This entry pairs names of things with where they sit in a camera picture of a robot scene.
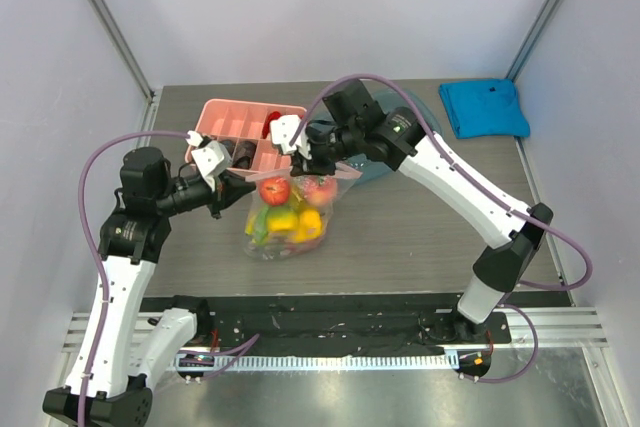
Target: red tomato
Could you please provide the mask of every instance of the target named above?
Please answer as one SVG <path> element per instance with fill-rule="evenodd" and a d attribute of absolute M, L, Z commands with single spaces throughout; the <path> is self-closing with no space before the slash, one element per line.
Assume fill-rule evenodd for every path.
<path fill-rule="evenodd" d="M 282 205 L 289 199 L 291 186 L 284 177 L 271 177 L 262 181 L 258 188 L 260 197 L 269 205 Z"/>
<path fill-rule="evenodd" d="M 297 185 L 304 199 L 314 207 L 323 207 L 338 195 L 338 181 L 333 177 L 303 177 Z"/>

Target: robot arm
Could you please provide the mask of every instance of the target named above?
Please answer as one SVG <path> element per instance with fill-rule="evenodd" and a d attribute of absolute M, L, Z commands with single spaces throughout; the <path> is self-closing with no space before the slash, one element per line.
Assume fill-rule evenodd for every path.
<path fill-rule="evenodd" d="M 171 177 L 162 152 L 143 147 L 126 154 L 120 170 L 115 210 L 100 230 L 99 252 L 109 279 L 108 315 L 87 382 L 86 425 L 144 425 L 153 389 L 176 353 L 194 338 L 213 330 L 206 300 L 176 296 L 145 341 L 130 352 L 133 331 L 146 287 L 171 226 L 169 218 L 207 206 L 211 215 L 255 189 L 228 172 L 227 150 L 190 133 L 197 173 Z M 86 335 L 65 386 L 46 393 L 43 409 L 67 425 L 76 425 L 83 371 L 102 315 L 103 286 L 98 281 Z"/>
<path fill-rule="evenodd" d="M 335 162 L 365 154 L 424 185 L 462 215 L 487 244 L 456 306 L 468 327 L 477 330 L 517 284 L 540 246 L 542 229 L 506 212 L 464 179 L 440 156 L 408 107 L 385 114 L 361 81 L 352 81 L 323 100 L 335 121 L 328 132 L 307 126 L 290 146 L 300 119 L 284 116 L 271 122 L 272 143 L 292 156 L 292 175 L 333 174 Z M 547 206 L 530 208 L 509 196 L 456 155 L 438 134 L 434 135 L 456 164 L 498 198 L 542 222 L 551 221 L 553 213 Z"/>

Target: gray table surface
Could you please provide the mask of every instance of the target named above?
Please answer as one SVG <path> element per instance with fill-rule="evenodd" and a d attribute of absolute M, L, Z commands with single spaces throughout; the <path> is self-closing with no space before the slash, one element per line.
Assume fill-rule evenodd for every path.
<path fill-rule="evenodd" d="M 516 198 L 532 203 L 531 191 L 511 137 L 456 140 L 438 96 L 438 80 L 400 82 L 434 111 L 449 145 L 479 172 Z M 323 82 L 165 87 L 154 128 L 195 127 L 204 103 L 228 98 L 306 106 Z M 153 141 L 174 169 L 186 145 Z M 484 243 L 462 217 L 435 194 L 400 174 L 354 187 L 336 205 L 327 238 L 315 251 L 265 262 L 243 252 L 250 198 L 212 220 L 205 209 L 172 219 L 147 296 L 174 294 L 270 295 L 463 290 Z M 540 250 L 525 274 L 557 282 L 549 250 Z"/>

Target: folded blue cloth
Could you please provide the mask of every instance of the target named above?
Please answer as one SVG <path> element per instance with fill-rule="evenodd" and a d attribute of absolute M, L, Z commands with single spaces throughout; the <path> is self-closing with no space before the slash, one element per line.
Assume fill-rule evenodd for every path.
<path fill-rule="evenodd" d="M 453 82 L 440 85 L 439 91 L 458 139 L 530 134 L 518 103 L 518 91 L 510 80 Z"/>

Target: plastic bag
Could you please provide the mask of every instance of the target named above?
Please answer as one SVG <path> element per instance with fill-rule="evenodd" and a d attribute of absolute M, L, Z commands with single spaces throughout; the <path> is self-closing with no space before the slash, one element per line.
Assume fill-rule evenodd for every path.
<path fill-rule="evenodd" d="M 289 169 L 246 178 L 256 183 L 245 226 L 245 252 L 265 260 L 307 252 L 324 239 L 333 204 L 361 173 L 339 163 L 332 176 L 291 177 Z"/>

